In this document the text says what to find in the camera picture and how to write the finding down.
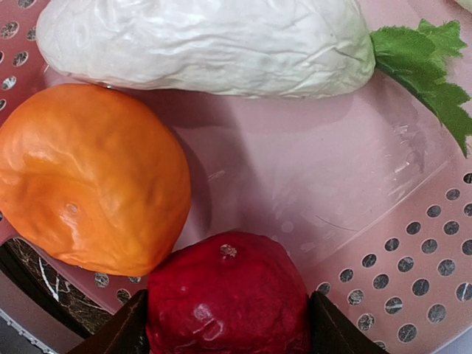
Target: red beet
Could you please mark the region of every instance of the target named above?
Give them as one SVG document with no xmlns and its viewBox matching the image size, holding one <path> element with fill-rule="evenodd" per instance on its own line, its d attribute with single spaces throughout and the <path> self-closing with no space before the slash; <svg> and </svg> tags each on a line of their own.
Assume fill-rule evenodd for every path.
<svg viewBox="0 0 472 354">
<path fill-rule="evenodd" d="M 307 289 L 265 236 L 229 232 L 177 251 L 147 287 L 154 354 L 310 352 Z"/>
</svg>

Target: colander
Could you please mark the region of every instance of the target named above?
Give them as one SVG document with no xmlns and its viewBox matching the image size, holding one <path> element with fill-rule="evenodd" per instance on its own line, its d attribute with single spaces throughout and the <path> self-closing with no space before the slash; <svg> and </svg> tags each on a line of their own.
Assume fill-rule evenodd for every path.
<svg viewBox="0 0 472 354">
<path fill-rule="evenodd" d="M 360 2 L 373 30 L 457 19 L 472 45 L 472 15 L 452 1 Z M 70 81 L 35 45 L 46 3 L 0 0 L 0 123 L 35 92 Z M 471 48 L 450 73 L 472 91 Z M 472 161 L 398 84 L 377 73 L 323 100 L 129 93 L 173 130 L 190 163 L 194 196 L 177 249 L 233 229 L 268 235 L 310 291 L 391 353 L 434 352 L 472 325 Z M 3 220 L 0 239 L 9 237 L 20 235 Z M 111 313 L 146 286 L 37 251 Z"/>
</svg>

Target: white vegetable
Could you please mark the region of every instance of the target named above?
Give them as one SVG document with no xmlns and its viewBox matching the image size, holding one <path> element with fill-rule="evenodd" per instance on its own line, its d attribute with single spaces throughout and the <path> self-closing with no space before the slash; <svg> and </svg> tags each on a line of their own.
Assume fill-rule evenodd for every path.
<svg viewBox="0 0 472 354">
<path fill-rule="evenodd" d="M 472 12 L 472 0 L 456 0 L 456 1 L 466 10 L 469 10 Z"/>
<path fill-rule="evenodd" d="M 51 0 L 36 35 L 53 69 L 133 89 L 326 97 L 375 66 L 355 0 Z"/>
</svg>

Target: pink plastic tray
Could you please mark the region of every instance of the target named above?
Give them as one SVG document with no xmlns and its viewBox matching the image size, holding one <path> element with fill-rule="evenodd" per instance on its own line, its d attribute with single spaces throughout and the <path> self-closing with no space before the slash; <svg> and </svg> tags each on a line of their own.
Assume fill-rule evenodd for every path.
<svg viewBox="0 0 472 354">
<path fill-rule="evenodd" d="M 373 30 L 459 19 L 472 45 L 472 15 L 452 1 L 360 2 Z M 45 3 L 0 0 L 0 122 L 65 81 L 35 46 Z M 468 49 L 451 70 L 469 92 L 471 68 Z M 390 79 L 376 74 L 357 93 L 326 100 L 131 93 L 173 129 L 191 166 L 193 205 L 177 249 L 230 229 L 268 235 L 286 247 L 310 291 L 328 293 L 391 353 L 430 353 L 472 325 L 472 162 Z M 0 239 L 15 236 L 3 220 Z M 112 313 L 145 287 L 145 279 L 43 255 Z"/>
</svg>

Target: green leaf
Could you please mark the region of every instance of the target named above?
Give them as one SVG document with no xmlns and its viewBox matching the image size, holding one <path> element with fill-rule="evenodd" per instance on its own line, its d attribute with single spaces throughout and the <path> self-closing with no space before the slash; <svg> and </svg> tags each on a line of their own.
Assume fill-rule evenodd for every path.
<svg viewBox="0 0 472 354">
<path fill-rule="evenodd" d="M 466 137 L 472 136 L 472 118 L 461 105 L 471 97 L 446 80 L 447 60 L 462 57 L 460 50 L 466 47 L 460 39 L 460 23 L 436 27 L 422 20 L 418 29 L 383 27 L 370 36 L 376 68 L 436 115 L 467 156 Z"/>
<path fill-rule="evenodd" d="M 467 47 L 460 39 L 460 23 L 458 21 L 446 22 L 442 26 L 435 27 L 427 20 L 421 20 L 418 31 L 427 35 L 436 46 L 436 55 L 441 58 L 462 58 L 461 49 Z"/>
</svg>

